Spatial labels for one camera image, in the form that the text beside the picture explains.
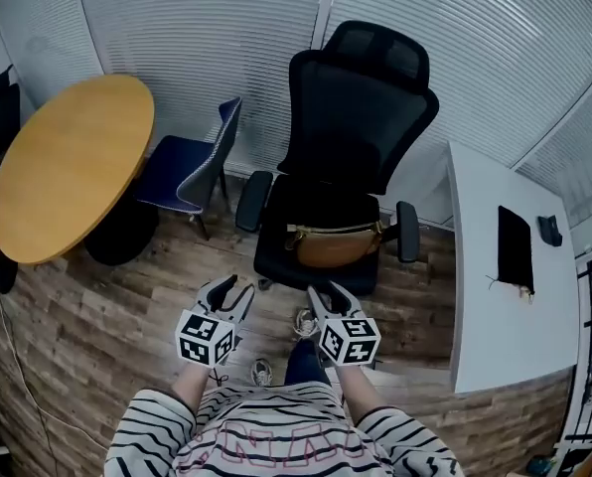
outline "window blind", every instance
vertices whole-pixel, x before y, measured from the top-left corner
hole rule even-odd
[[[310,47],[319,0],[82,0],[108,73],[139,77],[156,136],[210,138],[218,105],[243,98],[229,171],[275,169],[290,130],[288,67]]]
[[[334,0],[326,37],[348,19],[422,44],[440,100],[389,183],[391,210],[440,185],[447,140],[512,166],[592,81],[592,0]]]
[[[79,0],[0,0],[0,33],[36,107],[102,74]]]
[[[517,171],[563,198],[571,227],[592,216],[592,91]]]

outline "table top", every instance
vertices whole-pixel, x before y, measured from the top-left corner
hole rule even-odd
[[[451,356],[456,393],[541,377],[576,364],[577,272],[561,199],[509,168],[458,143],[449,144],[457,262],[457,313]],[[534,296],[497,277],[498,206],[530,226]],[[537,216],[556,216],[563,245],[539,234]]]
[[[23,126],[0,167],[0,248],[41,263],[82,240],[135,176],[154,122],[139,79],[69,86]]]

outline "white desk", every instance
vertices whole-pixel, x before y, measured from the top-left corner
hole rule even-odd
[[[457,314],[451,355],[456,393],[515,384],[576,364],[579,315],[574,252],[559,197],[488,157],[449,145],[457,251]],[[530,226],[534,297],[495,282],[498,206]],[[537,216],[556,216],[563,245],[541,240]]]

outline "striped shirt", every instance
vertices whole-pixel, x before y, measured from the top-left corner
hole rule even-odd
[[[393,407],[351,427],[334,390],[320,382],[207,391],[197,414],[144,390],[119,422],[105,477],[463,476],[429,429]]]

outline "sneaker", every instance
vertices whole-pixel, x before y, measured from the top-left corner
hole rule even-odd
[[[257,387],[272,385],[272,368],[265,359],[256,359],[252,364],[252,381]]]
[[[318,332],[318,324],[310,309],[301,309],[296,315],[294,332],[301,338],[308,338]]]

